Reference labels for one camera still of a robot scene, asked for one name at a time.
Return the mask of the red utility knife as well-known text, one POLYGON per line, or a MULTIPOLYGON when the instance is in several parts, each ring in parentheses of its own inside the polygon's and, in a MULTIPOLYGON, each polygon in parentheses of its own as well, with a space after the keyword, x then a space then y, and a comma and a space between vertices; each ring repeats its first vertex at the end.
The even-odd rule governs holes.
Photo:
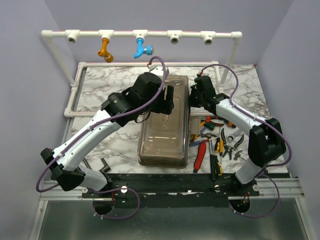
POLYGON ((202 165, 206 150, 207 150, 207 143, 206 142, 203 142, 198 146, 197 156, 196 156, 196 159, 195 159, 195 162, 193 165, 193 173, 194 174, 196 174, 199 171, 199 169, 202 165))

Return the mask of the brown translucent tool box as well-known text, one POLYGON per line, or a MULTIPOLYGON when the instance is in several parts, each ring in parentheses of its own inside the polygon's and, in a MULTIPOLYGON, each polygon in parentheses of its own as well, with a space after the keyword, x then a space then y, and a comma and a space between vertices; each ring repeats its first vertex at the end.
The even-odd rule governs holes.
POLYGON ((152 112, 141 124, 138 162, 147 167, 183 169, 189 148, 189 78, 169 75, 165 86, 174 87, 174 108, 170 115, 152 112))

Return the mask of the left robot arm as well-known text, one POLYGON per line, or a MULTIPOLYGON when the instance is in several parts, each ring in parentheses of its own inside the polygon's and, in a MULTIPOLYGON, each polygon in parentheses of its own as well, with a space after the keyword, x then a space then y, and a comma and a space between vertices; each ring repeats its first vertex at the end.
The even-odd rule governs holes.
POLYGON ((174 108, 174 86, 151 72, 140 74, 133 86, 111 93, 94 117, 72 138, 54 149, 45 148, 40 155, 58 185, 64 191, 76 187, 92 189, 99 197, 110 194, 111 185, 102 171, 80 165, 100 142, 140 115, 170 115, 174 108))

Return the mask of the green handled screwdriver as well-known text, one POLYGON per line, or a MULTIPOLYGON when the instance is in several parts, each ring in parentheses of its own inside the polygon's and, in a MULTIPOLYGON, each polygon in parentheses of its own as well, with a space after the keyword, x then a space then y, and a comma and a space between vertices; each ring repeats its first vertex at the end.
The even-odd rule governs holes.
POLYGON ((210 122, 206 122, 206 121, 202 121, 201 124, 201 130, 204 131, 205 129, 209 129, 210 131, 213 131, 215 129, 215 125, 210 123, 210 122))

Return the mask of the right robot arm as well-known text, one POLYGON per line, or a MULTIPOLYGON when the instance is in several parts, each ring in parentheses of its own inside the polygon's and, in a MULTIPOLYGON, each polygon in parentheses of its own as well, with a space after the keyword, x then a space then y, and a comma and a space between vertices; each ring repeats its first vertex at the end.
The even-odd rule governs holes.
POLYGON ((248 136, 248 159, 231 177, 230 191, 236 196, 247 192, 248 184, 258 173, 287 150, 285 141, 279 136, 282 129, 277 119, 254 117, 244 108, 231 104, 229 96, 216 93, 212 80, 207 75, 194 79, 189 105, 194 108, 204 108, 228 120, 248 136))

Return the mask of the blue handled screwdriver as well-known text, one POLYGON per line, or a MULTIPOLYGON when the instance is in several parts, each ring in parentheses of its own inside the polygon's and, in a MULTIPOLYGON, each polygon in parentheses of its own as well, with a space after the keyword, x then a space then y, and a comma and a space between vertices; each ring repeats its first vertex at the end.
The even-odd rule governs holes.
POLYGON ((189 143, 189 147, 199 146, 200 144, 206 143, 208 141, 210 141, 210 139, 203 139, 203 140, 199 140, 199 141, 194 141, 194 142, 189 143))

